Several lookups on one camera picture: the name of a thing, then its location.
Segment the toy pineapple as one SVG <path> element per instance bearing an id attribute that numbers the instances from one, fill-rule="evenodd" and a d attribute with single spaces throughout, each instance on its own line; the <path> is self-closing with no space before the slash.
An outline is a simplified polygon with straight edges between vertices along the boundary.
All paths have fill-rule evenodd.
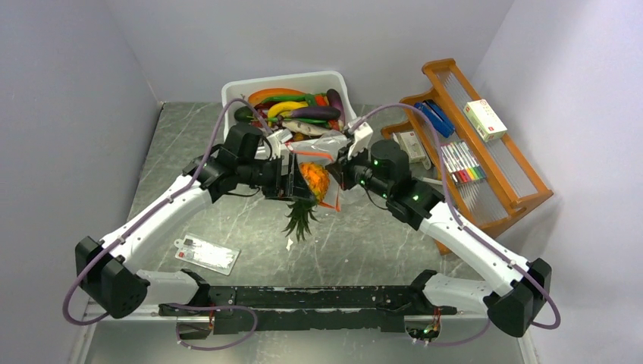
<path id="1" fill-rule="evenodd" d="M 283 232 L 287 236 L 294 234 L 297 241 L 303 241 L 311 234 L 309 222 L 317 221 L 315 207 L 324 201 L 331 181 L 328 171 L 319 163 L 299 163 L 299 172 L 305 182 L 306 195 L 288 205 L 289 221 Z"/>

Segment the clear zip top bag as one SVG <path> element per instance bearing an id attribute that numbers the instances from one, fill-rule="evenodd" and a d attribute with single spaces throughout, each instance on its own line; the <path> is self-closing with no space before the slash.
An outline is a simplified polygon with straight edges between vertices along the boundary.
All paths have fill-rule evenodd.
<path id="1" fill-rule="evenodd" d="M 315 140 L 292 142 L 287 148 L 296 156 L 297 166 L 312 192 L 315 206 L 341 210 L 341 186 L 330 172 L 341 148 L 348 145 L 341 135 L 323 136 Z"/>

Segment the toy grey fish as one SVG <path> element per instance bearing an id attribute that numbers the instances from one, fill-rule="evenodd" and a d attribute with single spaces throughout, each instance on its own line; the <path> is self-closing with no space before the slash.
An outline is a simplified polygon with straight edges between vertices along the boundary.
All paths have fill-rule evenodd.
<path id="1" fill-rule="evenodd" d="M 280 126 L 289 130 L 292 134 L 301 133 L 308 137 L 334 137 L 341 135 L 338 130 L 327 129 L 316 124 L 308 124 L 297 120 L 281 121 Z"/>

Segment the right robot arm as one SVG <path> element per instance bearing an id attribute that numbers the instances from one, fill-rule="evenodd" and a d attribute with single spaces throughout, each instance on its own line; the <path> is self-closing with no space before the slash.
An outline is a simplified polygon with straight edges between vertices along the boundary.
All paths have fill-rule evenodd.
<path id="1" fill-rule="evenodd" d="M 351 143 L 339 150 L 336 163 L 342 187 L 380 196 L 394 218 L 442 243 L 480 275 L 478 281 L 432 275 L 409 294 L 415 312 L 448 306 L 484 313 L 512 337 L 543 326 L 536 318 L 551 303 L 551 266 L 507 249 L 468 221 L 446 195 L 412 176 L 409 157 L 395 142 L 380 140 L 361 151 Z"/>

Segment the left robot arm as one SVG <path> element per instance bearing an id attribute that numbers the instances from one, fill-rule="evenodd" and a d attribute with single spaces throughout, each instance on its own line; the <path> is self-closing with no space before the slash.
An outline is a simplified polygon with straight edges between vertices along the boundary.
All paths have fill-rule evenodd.
<path id="1" fill-rule="evenodd" d="M 252 125 L 233 126 L 223 143 L 208 144 L 160 197 L 123 227 L 99 241 L 85 237 L 76 245 L 75 285 L 113 319 L 144 305 L 204 313 L 212 299 L 203 278 L 189 270 L 146 271 L 145 257 L 176 226 L 239 185 L 259 190 L 266 199 L 315 203 L 303 165 L 316 158 L 308 145 L 284 143 L 279 133 L 265 136 Z"/>

